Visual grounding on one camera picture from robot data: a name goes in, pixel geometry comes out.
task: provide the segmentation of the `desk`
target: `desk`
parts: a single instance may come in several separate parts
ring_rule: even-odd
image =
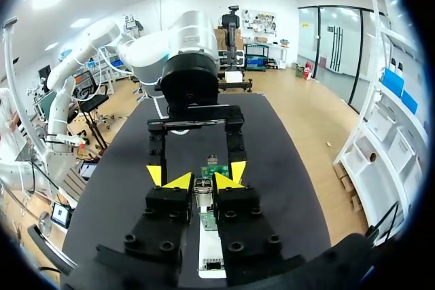
[[[277,44],[273,44],[273,43],[245,43],[245,47],[248,45],[252,45],[252,46],[266,46],[268,47],[267,50],[267,57],[272,58],[272,56],[269,54],[271,49],[278,49],[281,57],[280,58],[274,58],[277,60],[278,63],[278,67],[279,69],[286,69],[287,68],[287,47],[281,47],[278,46]]]
[[[261,94],[221,94],[220,103],[239,105],[245,123],[247,152],[244,183],[261,194],[262,211],[280,235],[285,258],[302,254],[312,259],[330,248],[324,215],[299,154],[281,120]],[[166,101],[159,100],[160,108]],[[63,251],[77,264],[91,259],[103,244],[123,251],[145,207],[145,195],[154,185],[147,162],[148,119],[158,118],[154,104],[145,100],[127,119],[92,174],[74,212]],[[224,126],[191,130],[185,136],[167,137],[168,180],[192,171],[201,175],[207,156],[227,161]],[[224,279],[198,277],[199,216],[194,212],[187,234],[180,287],[224,286]]]

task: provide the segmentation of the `shelving unit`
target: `shelving unit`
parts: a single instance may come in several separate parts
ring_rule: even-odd
[[[116,54],[110,54],[106,49],[104,49],[105,52],[105,56],[108,60],[111,61],[111,59],[118,57],[118,55]],[[83,73],[87,70],[89,70],[92,73],[92,76],[94,77],[94,80],[97,84],[99,84],[100,82],[100,66],[101,66],[101,76],[102,76],[102,80],[101,83],[107,83],[108,84],[108,89],[107,89],[107,94],[113,94],[115,92],[114,87],[113,87],[113,82],[115,82],[118,79],[122,79],[125,77],[128,77],[128,74],[124,74],[124,73],[119,73],[117,71],[114,71],[106,62],[105,60],[101,57],[100,54],[97,55],[97,60],[93,61],[94,66],[88,66],[87,63],[82,65],[78,70],[77,70],[77,74],[78,73]]]
[[[408,109],[408,107],[402,102],[402,99],[395,95],[389,88],[384,86],[380,80],[380,72],[378,74],[371,74],[372,71],[378,71],[376,69],[376,63],[378,62],[378,50],[379,42],[377,40],[382,40],[384,46],[385,63],[390,62],[390,58],[387,58],[387,52],[385,51],[385,41],[388,38],[392,45],[393,50],[402,51],[418,62],[420,54],[418,49],[412,42],[406,40],[403,36],[397,34],[394,31],[385,29],[381,27],[381,21],[379,18],[379,9],[377,0],[372,0],[373,9],[375,12],[375,24],[376,24],[376,36],[372,40],[371,56],[368,65],[369,74],[372,78],[370,79],[370,85],[368,87],[366,99],[362,106],[360,116],[358,118],[357,126],[352,130],[349,138],[347,139],[345,145],[340,150],[333,164],[338,164],[339,162],[343,165],[349,178],[351,179],[356,192],[360,198],[362,207],[364,209],[367,222],[372,226],[375,226],[386,214],[388,208],[391,207],[395,202],[399,202],[398,215],[401,216],[400,220],[396,220],[395,226],[392,228],[389,237],[398,234],[404,225],[404,221],[409,215],[409,209],[412,203],[408,200],[406,195],[406,190],[404,187],[404,175],[405,172],[398,172],[393,165],[393,161],[388,154],[389,145],[385,141],[378,139],[376,134],[369,128],[368,123],[365,121],[367,117],[370,117],[371,111],[376,101],[379,101],[379,95],[381,99],[386,96],[392,101],[400,115],[396,126],[407,126],[413,130],[413,135],[416,135],[418,140],[416,140],[422,146],[418,147],[421,151],[427,151],[429,138],[425,131],[422,123],[417,119],[417,117]],[[370,145],[370,150],[376,152],[376,162],[377,168],[367,166],[361,173],[355,173],[352,171],[352,167],[349,164],[349,157],[351,153],[349,150],[351,146],[364,139],[364,142],[368,142]],[[368,169],[370,173],[364,174],[364,171]],[[385,223],[391,223],[391,219],[386,219]],[[383,225],[382,230],[388,230],[389,225]],[[375,240],[375,245],[382,244],[386,239],[384,232],[380,233],[379,237]]]

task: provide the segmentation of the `black chair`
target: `black chair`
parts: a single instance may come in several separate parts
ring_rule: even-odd
[[[76,94],[80,98],[87,98],[88,96],[92,96],[97,91],[97,83],[95,83],[94,77],[90,71],[85,71],[84,73],[76,76],[83,78],[79,81],[76,87]],[[100,105],[109,100],[109,96],[107,95],[107,85],[101,85],[100,89],[104,88],[104,94],[96,94],[90,100],[85,102],[79,102],[80,111],[83,112],[83,116],[85,117],[86,124],[89,126],[89,129],[92,135],[97,140],[99,147],[101,149],[107,149],[107,143],[105,142],[103,136],[100,133],[100,130],[97,127],[98,120],[95,120],[92,117],[92,112],[97,110]],[[109,126],[108,123],[103,119],[100,119],[102,122],[106,123],[106,126]]]

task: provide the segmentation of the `blue box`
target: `blue box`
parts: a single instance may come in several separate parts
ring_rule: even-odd
[[[393,73],[388,68],[385,68],[385,72],[383,74],[382,84],[385,85],[386,88],[391,90],[395,95],[399,98],[402,97],[404,80],[399,75]]]
[[[414,98],[407,92],[407,91],[403,91],[402,94],[402,102],[404,105],[406,105],[406,107],[411,110],[412,113],[416,113],[417,112],[417,107],[419,106],[419,104],[417,103],[416,100],[414,100]]]

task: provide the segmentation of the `wooden floor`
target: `wooden floor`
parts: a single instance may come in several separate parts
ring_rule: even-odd
[[[332,161],[355,126],[358,115],[325,86],[315,80],[295,77],[292,69],[247,72],[246,78],[253,79],[254,92],[266,95],[298,149],[324,212],[332,245],[350,233],[364,233],[368,228],[364,213],[352,211],[350,195],[343,189],[332,167]],[[122,117],[116,118],[110,129],[99,126],[108,143],[137,106],[138,97],[133,94],[137,85],[128,79],[117,81],[114,88],[115,94],[99,109],[99,113]],[[227,92],[240,91],[232,89]],[[78,118],[70,128],[78,132],[87,126],[83,118]],[[41,265],[51,266],[27,236],[26,228],[37,221],[29,214],[22,217],[19,206],[8,195],[5,195],[5,207],[8,224],[12,225],[14,220],[22,230],[24,247]],[[50,211],[48,204],[35,196],[27,207],[36,216],[42,211]],[[57,247],[62,247],[64,238],[65,234],[53,227],[50,240]]]

